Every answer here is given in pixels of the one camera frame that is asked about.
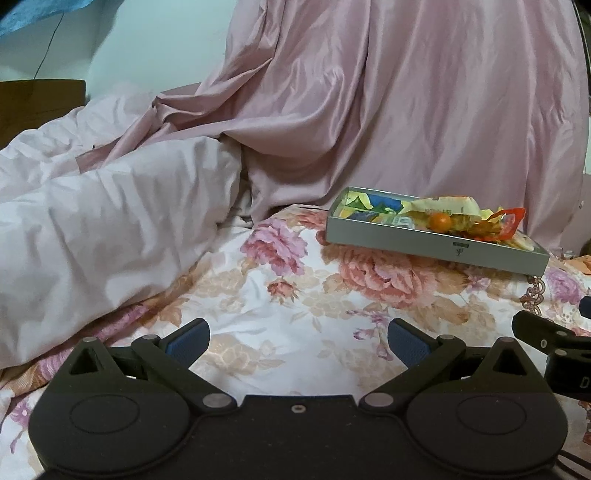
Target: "floral bedsheet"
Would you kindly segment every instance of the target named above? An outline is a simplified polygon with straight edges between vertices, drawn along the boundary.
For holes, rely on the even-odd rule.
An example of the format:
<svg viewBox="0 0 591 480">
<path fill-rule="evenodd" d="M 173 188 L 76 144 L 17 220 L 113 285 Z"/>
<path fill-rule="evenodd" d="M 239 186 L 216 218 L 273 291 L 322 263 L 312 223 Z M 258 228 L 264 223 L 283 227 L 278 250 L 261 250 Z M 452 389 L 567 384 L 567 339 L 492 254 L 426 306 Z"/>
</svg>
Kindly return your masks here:
<svg viewBox="0 0 591 480">
<path fill-rule="evenodd" d="M 82 336 L 129 345 L 194 318 L 211 328 L 192 370 L 239 401 L 246 394 L 359 398 L 404 370 L 387 325 L 403 318 L 468 345 L 511 335 L 526 308 L 591 335 L 577 305 L 591 280 L 552 259 L 543 278 L 326 242 L 326 212 L 292 206 L 253 229 L 221 229 L 212 251 L 166 292 L 97 320 L 37 361 L 0 372 L 0 478 L 31 480 L 42 467 L 28 438 L 43 386 Z M 540 369 L 545 357 L 526 346 Z M 559 397 L 566 449 L 591 460 L 591 406 Z"/>
</svg>

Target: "pink blanket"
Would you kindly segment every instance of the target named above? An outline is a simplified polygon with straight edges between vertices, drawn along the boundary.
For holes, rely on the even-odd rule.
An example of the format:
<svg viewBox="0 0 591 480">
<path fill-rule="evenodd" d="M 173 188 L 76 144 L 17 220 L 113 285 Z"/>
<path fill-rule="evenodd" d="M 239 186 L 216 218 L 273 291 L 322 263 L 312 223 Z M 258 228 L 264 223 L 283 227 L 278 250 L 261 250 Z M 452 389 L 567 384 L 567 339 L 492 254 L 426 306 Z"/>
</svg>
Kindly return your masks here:
<svg viewBox="0 0 591 480">
<path fill-rule="evenodd" d="M 239 0 L 221 69 L 81 165 L 226 134 L 246 146 L 255 219 L 351 184 L 462 194 L 525 206 L 527 233 L 553 247 L 588 116 L 570 0 Z"/>
</svg>

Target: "pink flower print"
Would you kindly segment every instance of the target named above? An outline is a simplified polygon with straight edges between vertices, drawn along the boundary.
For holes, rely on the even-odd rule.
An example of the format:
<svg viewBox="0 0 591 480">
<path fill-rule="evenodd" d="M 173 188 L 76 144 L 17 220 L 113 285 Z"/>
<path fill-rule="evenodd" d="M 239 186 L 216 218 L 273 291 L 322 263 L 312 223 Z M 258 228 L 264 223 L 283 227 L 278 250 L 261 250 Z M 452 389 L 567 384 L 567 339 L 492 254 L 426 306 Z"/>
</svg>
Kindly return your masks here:
<svg viewBox="0 0 591 480">
<path fill-rule="evenodd" d="M 259 265 L 269 264 L 275 275 L 304 274 L 301 259 L 308 243 L 299 233 L 287 228 L 285 220 L 271 218 L 259 223 L 244 242 L 240 252 Z"/>
<path fill-rule="evenodd" d="M 578 305 L 584 297 L 584 292 L 577 281 L 565 271 L 550 267 L 545 277 L 555 300 Z"/>
<path fill-rule="evenodd" d="M 74 347 L 72 346 L 69 348 L 64 348 L 63 350 L 57 350 L 56 353 L 42 358 L 39 361 L 39 373 L 41 376 L 49 382 L 49 380 L 55 376 L 57 371 L 64 364 L 66 358 L 68 358 L 68 355 L 71 354 L 73 349 Z"/>
<path fill-rule="evenodd" d="M 67 342 L 53 348 L 39 360 L 39 372 L 41 376 L 49 382 L 64 364 L 66 358 L 68 358 L 68 355 L 70 355 L 80 338 L 85 336 L 95 336 L 101 342 L 106 342 L 114 335 L 136 322 L 147 311 L 148 307 L 145 307 L 144 305 L 136 305 L 122 311 L 122 315 L 114 321 L 99 322 L 84 328 L 75 337 L 72 337 Z"/>
<path fill-rule="evenodd" d="M 323 247 L 328 247 L 330 245 L 330 243 L 326 241 L 326 230 L 318 230 L 315 237 L 319 245 L 322 245 Z"/>
<path fill-rule="evenodd" d="M 371 323 L 373 323 L 376 326 L 383 326 L 383 327 L 387 327 L 390 324 L 390 321 L 392 320 L 388 315 L 386 315 L 384 312 L 372 312 L 369 315 L 369 318 L 371 319 Z"/>
<path fill-rule="evenodd" d="M 305 210 L 297 216 L 298 222 L 309 230 L 323 230 L 326 228 L 328 212 L 325 210 Z"/>
<path fill-rule="evenodd" d="M 571 330 L 573 331 L 573 333 L 575 335 L 578 335 L 580 337 L 591 337 L 591 332 L 588 330 L 584 330 L 580 327 L 572 327 Z"/>
<path fill-rule="evenodd" d="M 388 362 L 391 362 L 392 360 L 394 360 L 393 355 L 390 353 L 390 351 L 388 350 L 386 345 L 384 345 L 384 343 L 381 341 L 380 341 L 378 347 L 376 348 L 376 353 L 378 354 L 378 357 L 383 358 L 384 360 L 387 360 Z"/>
<path fill-rule="evenodd" d="M 491 284 L 491 279 L 484 275 L 481 268 L 468 267 L 464 273 L 468 277 L 468 285 L 466 287 L 468 293 L 484 291 Z"/>
<path fill-rule="evenodd" d="M 298 298 L 296 287 L 282 278 L 269 283 L 267 285 L 267 292 L 269 292 L 272 299 L 277 299 L 282 305 L 286 299 L 294 301 Z"/>
<path fill-rule="evenodd" d="M 429 259 L 369 248 L 348 248 L 339 265 L 345 284 L 396 309 L 426 306 L 437 288 Z"/>
<path fill-rule="evenodd" d="M 357 330 L 355 330 L 353 332 L 353 338 L 355 340 L 365 340 L 368 338 L 373 338 L 375 336 L 376 336 L 375 328 L 369 328 L 369 329 L 358 328 Z"/>
<path fill-rule="evenodd" d="M 27 427 L 29 426 L 29 418 L 31 417 L 31 407 L 27 403 L 27 398 L 23 397 L 20 399 L 19 402 L 15 405 L 14 409 L 10 412 L 9 415 L 10 419 L 18 423 L 21 426 L 21 431 L 15 437 L 15 439 L 10 443 L 10 453 L 14 455 L 14 451 L 17 448 L 17 442 L 22 437 L 22 434 L 26 431 Z"/>
<path fill-rule="evenodd" d="M 17 402 L 14 409 L 10 412 L 10 419 L 18 423 L 21 427 L 26 429 L 29 425 L 29 418 L 31 417 L 31 407 L 24 397 Z"/>
</svg>

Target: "crumpled fabric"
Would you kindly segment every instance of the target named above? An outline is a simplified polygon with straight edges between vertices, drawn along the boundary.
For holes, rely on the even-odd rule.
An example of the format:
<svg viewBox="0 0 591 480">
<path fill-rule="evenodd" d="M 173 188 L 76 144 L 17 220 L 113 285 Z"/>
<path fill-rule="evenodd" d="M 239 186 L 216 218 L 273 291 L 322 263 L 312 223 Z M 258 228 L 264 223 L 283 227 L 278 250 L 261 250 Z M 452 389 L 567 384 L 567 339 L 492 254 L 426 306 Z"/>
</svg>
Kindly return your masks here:
<svg viewBox="0 0 591 480">
<path fill-rule="evenodd" d="M 0 370 L 172 285 L 216 238 L 241 167 L 229 138 L 168 140 L 0 203 Z"/>
<path fill-rule="evenodd" d="M 77 159 L 119 138 L 150 109 L 153 98 L 150 92 L 120 84 L 84 107 L 18 134 L 0 150 L 0 203 L 48 180 L 78 175 Z"/>
<path fill-rule="evenodd" d="M 573 258 L 572 260 L 567 260 L 566 263 L 571 267 L 576 268 L 584 275 L 591 275 L 591 255 Z"/>
<path fill-rule="evenodd" d="M 526 207 L 552 248 L 579 203 L 587 90 L 570 0 L 239 0 L 224 64 L 85 163 L 224 133 L 255 220 L 346 186 L 457 194 Z"/>
</svg>

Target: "white duvet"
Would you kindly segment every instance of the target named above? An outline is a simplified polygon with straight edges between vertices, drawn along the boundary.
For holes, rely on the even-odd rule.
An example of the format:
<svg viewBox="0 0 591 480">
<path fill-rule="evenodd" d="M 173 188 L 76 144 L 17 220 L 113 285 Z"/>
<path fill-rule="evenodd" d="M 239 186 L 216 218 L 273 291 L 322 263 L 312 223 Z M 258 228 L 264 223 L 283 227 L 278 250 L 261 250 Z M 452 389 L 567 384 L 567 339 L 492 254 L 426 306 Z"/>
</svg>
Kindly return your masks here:
<svg viewBox="0 0 591 480">
<path fill-rule="evenodd" d="M 0 369 L 163 291 L 226 219 L 241 170 L 230 139 L 159 142 L 80 174 L 76 157 L 112 141 L 147 106 L 112 96 L 0 151 Z M 97 118 L 111 119 L 110 129 Z"/>
</svg>

